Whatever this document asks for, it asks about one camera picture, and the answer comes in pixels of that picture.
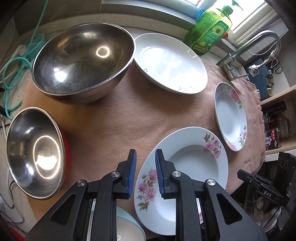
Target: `stainless steel bowl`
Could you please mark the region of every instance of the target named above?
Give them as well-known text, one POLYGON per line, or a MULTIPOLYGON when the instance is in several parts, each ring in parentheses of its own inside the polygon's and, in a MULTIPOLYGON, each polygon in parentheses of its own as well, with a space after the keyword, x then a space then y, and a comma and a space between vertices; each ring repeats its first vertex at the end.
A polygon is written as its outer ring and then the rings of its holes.
POLYGON ((34 85, 68 104, 87 104, 122 80, 136 52, 132 35, 108 23, 69 28, 49 40, 33 64, 34 85))
POLYGON ((54 119, 28 107, 13 119, 6 138, 6 159, 16 184, 35 199, 49 199, 62 186, 65 147, 54 119))

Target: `shelf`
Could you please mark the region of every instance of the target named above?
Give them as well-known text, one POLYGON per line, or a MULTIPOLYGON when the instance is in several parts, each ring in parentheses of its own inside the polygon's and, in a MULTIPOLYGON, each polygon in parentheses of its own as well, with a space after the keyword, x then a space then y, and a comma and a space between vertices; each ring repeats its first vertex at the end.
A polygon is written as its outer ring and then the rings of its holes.
POLYGON ((280 102, 282 100, 290 100, 292 97, 295 97, 296 95, 296 85, 290 87, 289 89, 286 89, 285 91, 282 91, 281 93, 278 93, 272 97, 269 97, 266 100, 263 100, 260 102, 260 105, 270 105, 274 104, 276 102, 280 102))
POLYGON ((285 152, 293 149, 296 149, 296 134, 291 134, 288 138, 284 139, 280 148, 266 151, 266 155, 276 154, 280 151, 285 152))

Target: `teal cable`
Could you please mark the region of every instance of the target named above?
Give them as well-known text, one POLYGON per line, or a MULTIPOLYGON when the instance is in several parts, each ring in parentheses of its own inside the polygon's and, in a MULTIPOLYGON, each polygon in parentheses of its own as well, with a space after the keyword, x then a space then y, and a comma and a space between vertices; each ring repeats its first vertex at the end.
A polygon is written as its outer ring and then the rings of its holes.
POLYGON ((13 58, 13 59, 10 59, 6 64, 5 64, 5 67, 4 67, 4 70, 3 70, 3 75, 2 75, 2 84, 4 86, 4 95, 3 95, 3 103, 4 103, 4 108, 5 108, 5 113, 6 113, 6 116, 8 119, 12 120, 12 117, 9 115, 8 112, 10 111, 14 111, 16 110, 18 107, 21 106, 22 104, 22 101, 18 102, 14 107, 12 108, 8 108, 8 96, 9 96, 9 92, 14 89, 20 82, 20 77, 21 77, 21 73, 23 70, 27 69, 27 68, 30 68, 32 69, 32 65, 31 63, 28 61, 27 59, 27 55, 28 53, 32 50, 33 46, 32 46, 32 42, 34 41, 35 39, 35 36, 36 36, 36 32, 38 31, 38 28, 40 26, 40 23, 42 21, 42 18, 44 16, 44 13, 45 13, 45 10, 46 10, 46 7, 47 7, 47 4, 48 4, 48 1, 49 0, 46 0, 45 1, 45 4, 44 4, 44 7, 43 7, 43 10, 42 10, 42 13, 40 15, 40 18, 38 20, 38 23, 37 23, 37 26, 33 32, 33 35, 31 37, 31 40, 30 40, 30 43, 28 45, 28 48, 26 50, 26 53, 24 55, 24 57, 16 57, 16 58, 13 58), (21 68, 18 70, 18 72, 15 74, 15 76, 11 79, 11 81, 9 83, 6 83, 4 81, 5 79, 5 74, 6 74, 6 71, 8 70, 9 66, 11 65, 11 63, 15 62, 15 61, 20 61, 21 62, 21 68))

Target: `pink towel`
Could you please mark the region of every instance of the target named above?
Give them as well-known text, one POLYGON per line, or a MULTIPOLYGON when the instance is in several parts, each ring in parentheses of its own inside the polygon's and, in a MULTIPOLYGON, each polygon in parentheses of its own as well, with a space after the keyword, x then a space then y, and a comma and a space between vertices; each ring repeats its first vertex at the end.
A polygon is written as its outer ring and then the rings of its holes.
MULTIPOLYGON (((206 60, 203 63, 208 84, 203 92, 195 95, 179 95, 156 86, 134 63, 110 94, 88 105, 58 103, 43 95, 30 81, 22 107, 38 106, 48 111, 66 132, 72 153, 69 179, 59 193, 46 201, 29 198, 36 219, 39 220, 77 180, 90 182, 114 171, 119 162, 126 160, 131 148, 137 151, 136 180, 156 144, 168 134, 187 126, 206 128, 224 144, 229 162, 226 187, 229 193, 242 184, 237 178, 239 169, 256 173, 265 159, 264 130, 256 87, 243 79, 232 82, 244 105, 248 124, 244 147, 233 152, 223 141, 214 115, 215 87, 228 81, 219 67, 206 60)), ((133 197, 118 200, 118 206, 137 219, 133 197)), ((145 231, 147 238, 153 237, 152 232, 145 231)))

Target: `dish soap bottle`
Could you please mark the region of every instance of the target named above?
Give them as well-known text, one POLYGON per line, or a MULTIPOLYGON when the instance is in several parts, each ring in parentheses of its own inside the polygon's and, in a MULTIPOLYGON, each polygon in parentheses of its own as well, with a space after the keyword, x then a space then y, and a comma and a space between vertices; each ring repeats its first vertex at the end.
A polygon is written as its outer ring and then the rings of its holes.
MULTIPOLYGON (((240 7, 236 1, 232 1, 231 5, 240 7)), ((204 55, 230 30, 232 22, 229 15, 232 13, 233 9, 228 5, 222 9, 210 7, 197 19, 183 42, 197 55, 204 55)))

